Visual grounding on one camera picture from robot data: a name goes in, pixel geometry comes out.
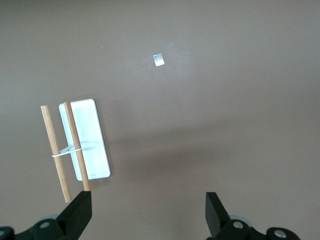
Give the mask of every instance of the white plastic tray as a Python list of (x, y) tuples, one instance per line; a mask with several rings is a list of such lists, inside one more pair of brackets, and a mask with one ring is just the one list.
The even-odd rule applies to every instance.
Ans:
[[(79, 135), (83, 158), (89, 179), (109, 177), (110, 166), (104, 138), (93, 99), (71, 102), (74, 121)], [(62, 123), (68, 145), (74, 145), (64, 104), (59, 105)], [(77, 154), (71, 153), (76, 179), (82, 181)]]

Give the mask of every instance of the wooden dowel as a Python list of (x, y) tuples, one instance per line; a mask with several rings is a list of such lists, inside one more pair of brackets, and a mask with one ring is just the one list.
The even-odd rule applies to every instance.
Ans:
[[(42, 111), (46, 132), (48, 134), (52, 155), (58, 155), (60, 153), (59, 146), (58, 146), (58, 141), (57, 141), (57, 137), (56, 137), (54, 125), (52, 123), (51, 114), (49, 112), (48, 105), (41, 106), (41, 111)], [(58, 173), (58, 177), (60, 180), (64, 200), (66, 203), (69, 203), (72, 201), (72, 198), (71, 198), (71, 193), (70, 193), (70, 189), (69, 189), (66, 174), (65, 174), (65, 168), (62, 163), (62, 159), (60, 156), (56, 156), (53, 159), (54, 159), (56, 171)]]
[[(71, 103), (69, 101), (65, 102), (64, 107), (65, 107), (66, 115), (68, 117), (68, 122), (69, 122), (70, 130), (71, 130), (71, 134), (72, 134), (74, 147), (75, 147), (75, 149), (80, 149), (81, 144), (80, 144), (80, 140), (79, 140), (77, 126), (75, 123), (74, 114), (73, 114), (72, 108), (71, 108)], [(76, 157), (78, 158), (78, 163), (79, 163), (79, 167), (80, 167), (84, 190), (91, 191), (91, 187), (90, 187), (90, 183), (89, 183), (89, 179), (88, 179), (88, 174), (87, 174), (87, 169), (86, 169), (86, 164), (85, 164), (85, 159), (84, 159), (84, 154), (83, 154), (82, 150), (76, 151)]]

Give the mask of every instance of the gray surface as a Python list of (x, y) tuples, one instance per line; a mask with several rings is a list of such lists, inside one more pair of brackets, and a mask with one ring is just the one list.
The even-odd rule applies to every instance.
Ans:
[[(205, 239), (206, 191), (258, 231), (319, 239), (319, 9), (1, 1), (0, 225), (20, 232), (64, 209), (40, 106), (63, 148), (58, 105), (92, 98), (111, 176), (91, 181), (81, 239)], [(65, 168), (75, 197), (71, 159)]]

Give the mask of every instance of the white tray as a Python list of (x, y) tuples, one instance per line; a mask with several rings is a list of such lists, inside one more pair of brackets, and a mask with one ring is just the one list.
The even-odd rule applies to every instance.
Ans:
[[(110, 166), (104, 138), (93, 99), (71, 102), (74, 121), (79, 135), (83, 158), (89, 179), (109, 177)], [(74, 145), (64, 104), (59, 105), (62, 123), (68, 145)], [(71, 153), (76, 179), (82, 181), (77, 154)]]

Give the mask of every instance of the wooden stick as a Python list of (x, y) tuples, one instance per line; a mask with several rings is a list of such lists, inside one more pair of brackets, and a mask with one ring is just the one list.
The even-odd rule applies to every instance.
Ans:
[[(80, 140), (79, 140), (77, 126), (75, 123), (74, 114), (73, 114), (72, 108), (71, 108), (71, 103), (69, 101), (65, 102), (64, 107), (65, 107), (66, 115), (68, 117), (68, 122), (69, 122), (70, 130), (71, 130), (71, 134), (72, 134), (74, 147), (75, 147), (75, 149), (80, 149), (81, 144), (80, 144)], [(91, 191), (91, 187), (90, 187), (90, 183), (89, 183), (89, 179), (88, 179), (88, 174), (87, 174), (87, 169), (86, 169), (86, 164), (85, 164), (85, 159), (84, 159), (84, 154), (83, 154), (82, 150), (76, 151), (76, 157), (78, 158), (78, 162), (79, 162), (79, 167), (80, 167), (84, 190)]]
[[(49, 112), (48, 105), (41, 106), (41, 111), (42, 111), (46, 132), (48, 134), (52, 155), (58, 155), (60, 153), (59, 146), (58, 146), (57, 136), (55, 133), (55, 129), (51, 119), (51, 114)], [(70, 189), (69, 189), (66, 174), (65, 174), (65, 168), (62, 163), (62, 159), (60, 156), (56, 156), (53, 159), (54, 159), (56, 171), (59, 176), (64, 200), (66, 203), (69, 203), (72, 201), (72, 198), (71, 198)]]

